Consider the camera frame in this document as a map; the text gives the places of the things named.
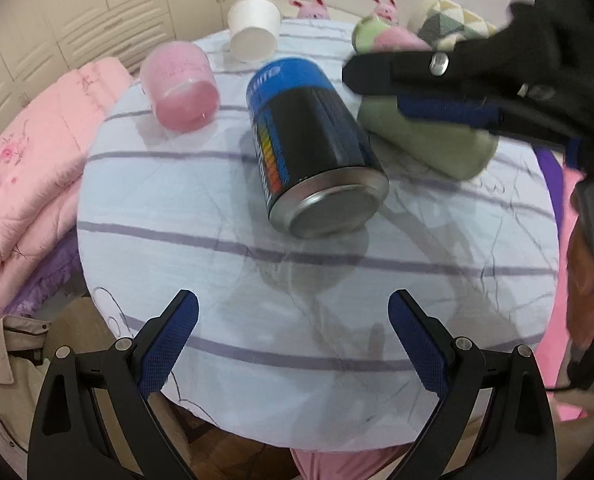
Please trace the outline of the blue black can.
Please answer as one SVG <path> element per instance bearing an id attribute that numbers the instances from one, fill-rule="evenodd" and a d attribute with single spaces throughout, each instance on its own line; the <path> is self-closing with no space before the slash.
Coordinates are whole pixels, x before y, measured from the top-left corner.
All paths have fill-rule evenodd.
<path id="1" fill-rule="evenodd" d="M 281 58 L 250 79 L 246 102 L 273 228 L 317 238 L 362 228 L 389 180 L 369 137 L 326 74 Z"/>

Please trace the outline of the pale green frosted cup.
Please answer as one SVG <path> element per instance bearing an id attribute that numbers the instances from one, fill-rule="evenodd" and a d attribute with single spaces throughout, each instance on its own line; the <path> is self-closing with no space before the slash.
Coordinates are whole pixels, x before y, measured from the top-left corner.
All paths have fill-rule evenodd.
<path id="1" fill-rule="evenodd" d="M 395 98 L 363 98 L 357 119 L 367 131 L 457 181 L 481 174 L 498 149 L 498 138 L 487 131 L 406 118 Z"/>

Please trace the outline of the white paper cup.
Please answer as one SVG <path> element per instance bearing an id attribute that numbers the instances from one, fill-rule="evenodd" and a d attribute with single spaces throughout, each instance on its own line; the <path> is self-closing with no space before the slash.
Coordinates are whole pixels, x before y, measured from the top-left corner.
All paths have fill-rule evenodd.
<path id="1" fill-rule="evenodd" d="M 271 58 L 281 21 L 281 11 L 272 0 L 237 0 L 227 14 L 232 54 L 245 63 Z"/>

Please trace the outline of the pink frosted cup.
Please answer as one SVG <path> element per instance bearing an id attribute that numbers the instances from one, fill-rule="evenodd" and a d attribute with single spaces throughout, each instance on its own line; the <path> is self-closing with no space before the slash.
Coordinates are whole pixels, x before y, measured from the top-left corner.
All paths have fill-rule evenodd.
<path id="1" fill-rule="evenodd" d="M 220 93 L 207 54 L 189 41 L 170 41 L 142 62 L 140 81 L 157 122 L 170 131 L 201 129 L 217 114 Z"/>

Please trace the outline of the triangle patterned quilted cushion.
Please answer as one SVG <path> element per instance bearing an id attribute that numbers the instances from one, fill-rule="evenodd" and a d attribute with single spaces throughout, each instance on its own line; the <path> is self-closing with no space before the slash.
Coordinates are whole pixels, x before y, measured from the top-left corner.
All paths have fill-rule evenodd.
<path id="1" fill-rule="evenodd" d="M 461 41 L 487 39 L 496 27 L 452 0 L 423 0 L 412 12 L 407 29 L 433 50 L 452 51 Z"/>

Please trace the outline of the right pink bunny toy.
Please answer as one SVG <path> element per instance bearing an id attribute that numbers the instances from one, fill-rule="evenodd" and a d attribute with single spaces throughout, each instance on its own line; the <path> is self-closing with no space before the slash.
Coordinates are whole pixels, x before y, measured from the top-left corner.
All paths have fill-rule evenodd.
<path id="1" fill-rule="evenodd" d="M 372 0 L 375 4 L 372 14 L 390 25 L 399 24 L 399 12 L 396 0 Z"/>

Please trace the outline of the pink bunny toy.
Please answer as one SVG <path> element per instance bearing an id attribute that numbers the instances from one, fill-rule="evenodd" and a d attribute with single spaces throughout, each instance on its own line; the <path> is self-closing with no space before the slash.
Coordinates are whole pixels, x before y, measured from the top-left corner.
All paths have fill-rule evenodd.
<path id="1" fill-rule="evenodd" d="M 288 0 L 297 9 L 297 18 L 301 20 L 329 20 L 329 9 L 324 0 Z"/>
<path id="2" fill-rule="evenodd" d="M 399 12 L 396 0 L 372 0 L 375 4 L 372 14 L 390 25 L 399 24 Z"/>

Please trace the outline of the pink blanket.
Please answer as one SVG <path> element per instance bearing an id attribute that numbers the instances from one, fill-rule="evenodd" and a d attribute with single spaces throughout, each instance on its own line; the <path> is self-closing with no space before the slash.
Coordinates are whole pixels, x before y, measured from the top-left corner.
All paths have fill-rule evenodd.
<path id="1" fill-rule="evenodd" d="M 545 334 L 536 348 L 544 384 L 554 387 L 568 382 L 566 366 L 570 344 L 587 347 L 594 337 L 594 261 L 578 227 L 574 187 L 581 180 L 577 171 L 562 172 L 562 222 L 560 257 L 554 310 Z"/>

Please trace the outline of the beige jacket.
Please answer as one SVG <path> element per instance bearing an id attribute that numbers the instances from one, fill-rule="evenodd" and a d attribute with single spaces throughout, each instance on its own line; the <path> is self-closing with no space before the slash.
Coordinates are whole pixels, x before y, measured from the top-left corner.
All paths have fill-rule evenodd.
<path id="1" fill-rule="evenodd" d="M 28 446 L 49 362 L 43 347 L 48 321 L 0 318 L 0 456 L 15 479 L 27 477 Z"/>

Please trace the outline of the left pink bunny toy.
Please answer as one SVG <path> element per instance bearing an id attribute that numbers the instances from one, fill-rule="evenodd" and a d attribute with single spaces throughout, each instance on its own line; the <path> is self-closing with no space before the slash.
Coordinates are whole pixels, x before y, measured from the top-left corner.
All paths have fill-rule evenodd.
<path id="1" fill-rule="evenodd" d="M 297 9 L 297 18 L 301 20 L 329 20 L 329 9 L 324 0 L 288 0 Z"/>

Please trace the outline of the striped white table cloth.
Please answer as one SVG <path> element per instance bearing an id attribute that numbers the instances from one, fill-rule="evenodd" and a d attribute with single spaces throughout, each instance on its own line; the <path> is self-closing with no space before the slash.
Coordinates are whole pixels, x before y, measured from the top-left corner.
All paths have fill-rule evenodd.
<path id="1" fill-rule="evenodd" d="M 359 230 L 299 240 L 265 210 L 245 99 L 254 67 L 233 58 L 226 32 L 201 48 L 217 118 L 167 131 L 130 87 L 99 128 L 79 195 L 84 277 L 115 335 L 137 333 L 182 289 L 198 298 L 169 400 L 284 448 L 388 448 L 414 440 L 437 402 L 389 324 L 395 290 L 482 348 L 542 339 L 559 244 L 529 145 L 501 141 L 458 183 L 373 138 L 390 180 L 381 209 Z"/>

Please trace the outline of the pink folded quilt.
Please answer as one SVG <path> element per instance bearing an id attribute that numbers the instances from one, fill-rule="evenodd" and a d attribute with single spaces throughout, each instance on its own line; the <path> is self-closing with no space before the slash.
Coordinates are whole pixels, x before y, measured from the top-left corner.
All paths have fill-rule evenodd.
<path id="1" fill-rule="evenodd" d="M 73 229 L 89 148 L 134 82 L 118 58 L 58 78 L 0 134 L 0 316 Z"/>

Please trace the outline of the cream white wardrobe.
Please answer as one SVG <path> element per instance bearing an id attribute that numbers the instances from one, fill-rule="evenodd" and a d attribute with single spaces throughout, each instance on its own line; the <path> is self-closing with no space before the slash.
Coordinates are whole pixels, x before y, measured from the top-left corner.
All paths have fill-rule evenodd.
<path id="1" fill-rule="evenodd" d="M 225 29 L 236 0 L 0 0 L 0 133 L 69 70 L 118 58 L 129 72 L 172 39 Z"/>

